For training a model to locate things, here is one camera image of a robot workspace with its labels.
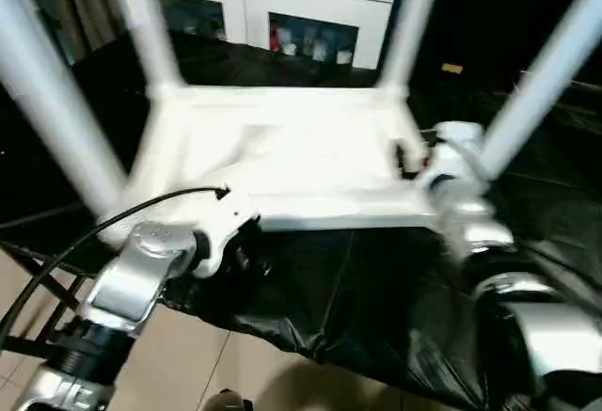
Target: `black cable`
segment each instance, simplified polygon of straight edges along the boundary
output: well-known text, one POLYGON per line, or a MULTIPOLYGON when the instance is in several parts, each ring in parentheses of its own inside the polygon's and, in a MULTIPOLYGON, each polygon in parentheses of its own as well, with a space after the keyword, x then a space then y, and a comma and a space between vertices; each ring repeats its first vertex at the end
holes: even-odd
POLYGON ((52 271, 58 265, 60 265, 60 263, 63 262, 76 248, 78 248, 79 246, 81 246, 82 244, 87 242, 88 239, 94 237, 99 232, 107 229, 109 226, 112 226, 115 223, 118 223, 119 221, 127 218, 128 216, 130 216, 134 213, 140 212, 143 209, 146 209, 150 206, 153 206, 155 204, 158 204, 159 202, 165 201, 170 198, 178 197, 180 195, 188 195, 191 193, 198 193, 198 192, 215 192, 217 197, 221 198, 228 193, 228 190, 219 188, 219 187, 186 188, 183 190, 178 190, 176 192, 171 192, 171 193, 167 193, 165 195, 161 195, 160 197, 157 197, 157 198, 149 199, 148 201, 145 201, 141 204, 138 204, 137 206, 134 206, 132 209, 130 209, 128 211, 122 212, 112 218, 109 218, 106 221, 103 221, 100 225, 97 225, 93 229, 84 233, 84 235, 79 237, 73 244, 71 244, 67 249, 65 249, 62 253, 60 253, 56 258, 44 263, 43 269, 40 271, 40 273, 37 274, 36 276, 32 277, 29 280, 29 282, 24 287, 21 294, 17 297, 17 299, 14 301, 14 303, 12 304, 12 306, 10 307, 8 312, 2 318, 2 321, 0 322, 0 350, 2 349, 2 347, 5 346, 5 343, 8 339, 8 335, 10 334, 10 330, 12 329, 15 322, 17 321, 17 318, 19 317, 19 314, 21 313, 25 304, 27 303, 27 300, 29 300, 31 295, 33 295, 33 293, 36 291, 37 287, 40 285, 42 280, 45 277, 47 277, 48 275, 50 275, 52 273, 52 271))

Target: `curtain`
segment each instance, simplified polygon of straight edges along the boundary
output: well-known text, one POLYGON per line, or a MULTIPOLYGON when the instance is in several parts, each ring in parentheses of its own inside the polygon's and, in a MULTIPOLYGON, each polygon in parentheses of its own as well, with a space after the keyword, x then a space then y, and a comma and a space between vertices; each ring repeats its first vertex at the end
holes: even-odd
POLYGON ((53 0, 74 60, 104 46, 119 35, 124 24, 117 0, 53 0))

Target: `beige floor tile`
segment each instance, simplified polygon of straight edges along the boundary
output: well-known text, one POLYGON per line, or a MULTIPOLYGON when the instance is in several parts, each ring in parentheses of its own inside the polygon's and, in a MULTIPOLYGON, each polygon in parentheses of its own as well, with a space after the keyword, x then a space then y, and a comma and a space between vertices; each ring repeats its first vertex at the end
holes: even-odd
POLYGON ((230 334, 202 404, 224 388, 258 411, 399 409, 401 393, 361 375, 280 352, 246 335, 230 334))
POLYGON ((117 381, 111 411, 194 411, 228 333, 159 307, 117 381))
MULTIPOLYGON (((0 314, 8 310, 10 305, 17 298, 27 281, 31 278, 19 265, 12 261, 6 253, 0 251, 0 314)), ((68 273, 57 271, 55 278, 64 286, 69 286, 73 276, 68 273)), ((24 308, 22 315, 15 324, 12 331, 14 336, 25 336, 35 338, 50 317, 55 306, 58 304, 49 292, 42 287, 34 293, 24 308)), ((72 314, 67 314, 63 319, 65 321, 72 314)), ((28 378, 40 361, 37 358, 17 355, 11 352, 4 352, 0 356, 0 377, 13 378, 18 385, 22 384, 24 377, 28 378)))
POLYGON ((10 411, 21 394, 21 387, 7 381, 0 389, 0 411, 10 411))
POLYGON ((404 410, 405 411, 458 411, 455 408, 442 403, 434 402, 429 399, 423 399, 417 395, 404 392, 404 410))

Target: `dark wall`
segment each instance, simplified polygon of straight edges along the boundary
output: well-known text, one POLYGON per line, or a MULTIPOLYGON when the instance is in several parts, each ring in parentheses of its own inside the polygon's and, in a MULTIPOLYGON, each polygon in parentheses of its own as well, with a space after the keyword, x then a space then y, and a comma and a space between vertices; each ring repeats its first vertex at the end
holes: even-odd
MULTIPOLYGON (((543 46, 572 0, 436 0, 415 69, 433 80, 442 63, 480 87, 507 88, 543 46)), ((601 51, 579 78, 602 84, 601 51)))

